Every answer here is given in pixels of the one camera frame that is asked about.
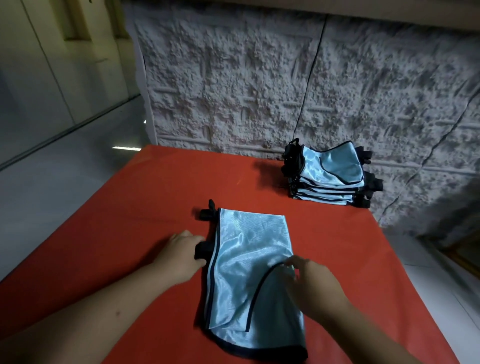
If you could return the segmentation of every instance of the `hand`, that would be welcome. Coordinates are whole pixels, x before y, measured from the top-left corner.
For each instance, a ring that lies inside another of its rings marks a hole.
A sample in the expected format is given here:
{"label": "hand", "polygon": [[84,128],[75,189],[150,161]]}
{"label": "hand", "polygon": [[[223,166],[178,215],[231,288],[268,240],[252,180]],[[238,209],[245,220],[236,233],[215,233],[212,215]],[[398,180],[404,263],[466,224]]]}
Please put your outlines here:
{"label": "hand", "polygon": [[308,317],[324,325],[349,307],[340,283],[327,267],[296,255],[285,265],[300,273],[295,277],[285,274],[284,282],[294,304]]}
{"label": "hand", "polygon": [[172,285],[186,282],[207,263],[194,258],[195,246],[203,240],[203,236],[192,235],[188,230],[173,234],[152,265],[168,274]]}

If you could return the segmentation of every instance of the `red table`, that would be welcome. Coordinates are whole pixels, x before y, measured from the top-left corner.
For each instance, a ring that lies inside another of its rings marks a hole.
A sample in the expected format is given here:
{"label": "red table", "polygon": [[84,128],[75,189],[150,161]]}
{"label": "red table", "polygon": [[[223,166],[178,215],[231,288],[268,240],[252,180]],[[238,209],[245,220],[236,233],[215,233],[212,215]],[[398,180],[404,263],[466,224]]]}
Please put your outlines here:
{"label": "red table", "polygon": [[[327,265],[349,299],[425,363],[458,363],[368,210],[293,200],[281,162],[148,146],[0,283],[0,338],[135,270],[159,240],[217,207],[285,215],[293,251]],[[240,363],[194,318],[201,275],[160,296],[106,363]],[[349,363],[322,327],[305,320],[309,363]]]}

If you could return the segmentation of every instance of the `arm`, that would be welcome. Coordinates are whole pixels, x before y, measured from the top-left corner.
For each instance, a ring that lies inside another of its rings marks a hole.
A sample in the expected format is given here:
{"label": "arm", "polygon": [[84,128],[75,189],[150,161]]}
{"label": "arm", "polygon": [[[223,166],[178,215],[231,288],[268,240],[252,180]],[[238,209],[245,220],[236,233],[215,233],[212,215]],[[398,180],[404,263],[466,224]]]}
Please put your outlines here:
{"label": "arm", "polygon": [[284,277],[293,302],[327,330],[354,364],[421,364],[348,301],[327,267],[296,255],[286,264],[300,274]]}
{"label": "arm", "polygon": [[100,363],[153,300],[206,264],[202,236],[173,235],[152,264],[0,342],[6,363]]}

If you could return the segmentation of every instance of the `crack in wall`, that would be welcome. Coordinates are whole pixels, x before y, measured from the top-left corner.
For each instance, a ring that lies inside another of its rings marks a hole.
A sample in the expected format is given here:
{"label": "crack in wall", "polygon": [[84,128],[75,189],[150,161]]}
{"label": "crack in wall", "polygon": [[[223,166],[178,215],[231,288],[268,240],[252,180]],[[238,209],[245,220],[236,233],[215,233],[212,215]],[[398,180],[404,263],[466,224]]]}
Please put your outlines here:
{"label": "crack in wall", "polygon": [[322,32],[320,34],[320,39],[318,40],[317,52],[315,53],[315,57],[313,58],[313,62],[312,62],[312,67],[310,68],[310,72],[308,74],[307,85],[305,87],[305,93],[303,94],[303,100],[302,100],[301,107],[300,107],[300,114],[299,114],[299,117],[297,118],[297,123],[295,124],[295,129],[293,129],[293,135],[292,135],[292,138],[291,138],[292,140],[295,137],[295,132],[297,131],[297,127],[300,123],[300,118],[301,118],[301,115],[303,113],[303,109],[305,108],[305,100],[307,99],[308,85],[310,83],[310,78],[312,76],[313,69],[315,67],[315,63],[317,62],[318,53],[320,52],[320,46],[322,44],[322,38],[323,38],[324,32],[325,32],[325,25],[327,24],[327,18],[328,18],[328,14],[325,15],[324,25],[322,26]]}
{"label": "crack in wall", "polygon": [[378,218],[378,224],[381,226],[381,223],[382,223],[382,219],[384,218],[385,214],[387,213],[388,209],[393,206],[397,201],[398,199],[402,196],[403,192],[405,191],[406,187],[408,186],[408,184],[420,173],[420,171],[423,169],[423,167],[425,166],[425,164],[429,161],[429,159],[432,157],[433,155],[433,152],[435,151],[435,149],[438,148],[438,146],[440,144],[442,144],[445,139],[452,133],[455,131],[455,129],[457,129],[458,125],[461,123],[461,121],[463,120],[463,117],[465,115],[465,113],[467,112],[467,109],[470,105],[470,103],[473,101],[473,99],[480,95],[480,85],[477,86],[477,89],[475,90],[475,92],[473,92],[472,96],[470,96],[470,98],[467,100],[467,103],[465,105],[465,108],[463,109],[462,113],[460,114],[460,116],[458,117],[458,119],[453,123],[452,127],[450,128],[450,130],[448,132],[446,132],[444,135],[442,135],[442,137],[440,138],[440,140],[435,143],[431,150],[430,150],[430,153],[427,155],[427,157],[420,163],[420,167],[415,171],[415,173],[405,182],[405,184],[403,185],[402,189],[400,190],[400,192],[398,193],[398,196],[395,198],[395,200],[393,200],[391,203],[389,203],[383,210],[382,214],[380,215],[380,217]]}

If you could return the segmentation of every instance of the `stack of folded garments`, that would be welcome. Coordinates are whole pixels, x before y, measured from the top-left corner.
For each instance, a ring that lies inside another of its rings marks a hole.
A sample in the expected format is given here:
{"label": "stack of folded garments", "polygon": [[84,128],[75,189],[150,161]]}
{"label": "stack of folded garments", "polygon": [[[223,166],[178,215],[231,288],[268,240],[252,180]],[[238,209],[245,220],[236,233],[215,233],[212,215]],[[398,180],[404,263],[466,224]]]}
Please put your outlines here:
{"label": "stack of folded garments", "polygon": [[282,172],[288,177],[290,194],[299,200],[369,208],[375,191],[383,191],[383,180],[365,172],[372,152],[354,147],[351,141],[316,151],[294,139],[285,147]]}

